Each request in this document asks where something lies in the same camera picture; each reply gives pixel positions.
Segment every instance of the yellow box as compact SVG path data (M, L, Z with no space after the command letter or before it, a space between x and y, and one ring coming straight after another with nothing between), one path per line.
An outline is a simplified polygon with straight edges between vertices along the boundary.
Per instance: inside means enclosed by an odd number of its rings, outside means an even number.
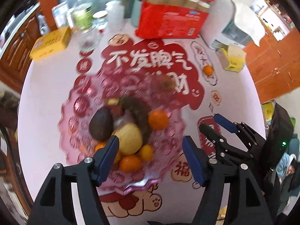
M238 46L229 45L227 50L220 48L216 54L225 70L240 72L245 66L246 53Z
M68 47L70 38L71 29L68 26L61 27L40 37L30 52L30 58L36 61L53 53L63 51Z

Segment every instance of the metal screw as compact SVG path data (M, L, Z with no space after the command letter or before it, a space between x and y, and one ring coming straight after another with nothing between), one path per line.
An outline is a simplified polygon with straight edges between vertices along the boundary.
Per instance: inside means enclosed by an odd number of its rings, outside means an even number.
M242 163L242 164L241 164L241 168L242 168L243 170L247 170L247 169L248 169L248 166L247 166L245 163Z
M60 163L55 163L55 164L53 165L53 168L54 168L54 169L60 169L61 166L62 166L62 165L61 165Z
M93 158L91 157L87 157L86 159L84 159L85 163L91 163L93 161Z
M218 161L214 158L210 158L208 161L209 161L210 164L217 164L218 163Z

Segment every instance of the table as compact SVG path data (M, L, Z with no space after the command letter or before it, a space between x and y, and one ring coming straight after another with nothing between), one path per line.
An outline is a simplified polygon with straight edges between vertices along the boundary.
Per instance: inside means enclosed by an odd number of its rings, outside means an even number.
M134 43L142 40L135 37L134 29L129 22L120 33L127 33L133 38ZM115 33L109 30L104 32L100 45L89 56L92 65L88 73L96 73L101 68L104 61L101 52L114 35ZM215 51L209 49L201 38L163 41L165 45L177 43L184 48L187 59L192 62L199 76L198 79L195 77L188 79L188 82L196 80L195 82L198 81L204 89L203 101L199 108L196 106L196 110L192 110L189 105L182 108L182 115L187 123L186 135L190 135L200 146L198 120L202 118L206 121L211 119L213 114L220 113L231 121L247 123L265 137L261 105L247 67L240 73L223 70ZM195 53L195 45L198 46L198 55ZM197 63L197 57L201 52L204 52L202 59L210 61L214 66L216 75L212 81L201 74ZM61 105L67 100L69 91L79 76L76 67L81 59L77 38L74 36L65 51L32 62L29 67L20 100L18 138L21 165L33 199L36 198L52 166L55 163L67 165L65 154L59 149L60 132L57 124L61 118ZM181 92L189 90L189 94L199 93L185 88L186 86L182 85ZM223 128L220 131L230 144L247 150L235 135ZM194 183L191 173L182 175L184 172L181 167L173 169L162 183L152 186L148 191L135 192L127 196L118 194L102 196L102 205L106 214L110 216L110 223L147 224L147 220L162 223L191 222L204 188ZM73 202L77 222L80 225L84 224L84 220L75 187L76 184L73 184ZM228 193L229 185L225 185L221 207L226 205Z

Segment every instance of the barcode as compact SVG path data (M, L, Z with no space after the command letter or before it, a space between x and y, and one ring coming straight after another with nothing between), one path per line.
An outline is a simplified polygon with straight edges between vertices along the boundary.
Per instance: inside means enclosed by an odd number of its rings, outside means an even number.
M189 32L188 32L188 36L191 36L192 34L194 34L195 28L190 28Z

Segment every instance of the person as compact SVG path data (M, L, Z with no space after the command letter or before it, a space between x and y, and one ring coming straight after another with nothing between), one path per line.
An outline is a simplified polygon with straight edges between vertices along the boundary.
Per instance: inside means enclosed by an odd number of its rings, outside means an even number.
M294 174L296 168L297 168L296 155L295 154L289 155L287 153L284 153L276 167L280 184L283 182L286 176Z

